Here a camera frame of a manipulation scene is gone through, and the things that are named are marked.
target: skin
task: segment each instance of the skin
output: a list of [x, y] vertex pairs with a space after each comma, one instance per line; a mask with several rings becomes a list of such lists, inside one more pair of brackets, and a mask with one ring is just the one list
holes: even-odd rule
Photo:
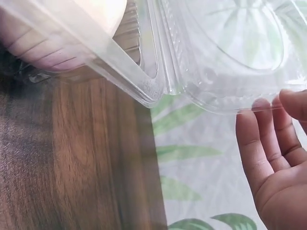
[[307, 91], [257, 100], [236, 118], [241, 160], [258, 214], [268, 230], [307, 229], [307, 153], [292, 118], [307, 132]]

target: clear plastic container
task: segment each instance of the clear plastic container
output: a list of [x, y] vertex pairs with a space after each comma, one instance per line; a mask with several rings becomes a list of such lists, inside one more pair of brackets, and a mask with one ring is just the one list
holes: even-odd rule
[[221, 114], [306, 88], [307, 0], [128, 0], [114, 37], [75, 0], [0, 7], [81, 66], [50, 71], [15, 58], [8, 75], [23, 81], [88, 81], [78, 71], [87, 66], [149, 108], [181, 93]]

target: wood grain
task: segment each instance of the wood grain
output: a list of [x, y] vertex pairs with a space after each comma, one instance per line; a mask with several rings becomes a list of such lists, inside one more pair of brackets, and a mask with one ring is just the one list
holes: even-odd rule
[[164, 230], [149, 110], [106, 80], [0, 82], [1, 230]]

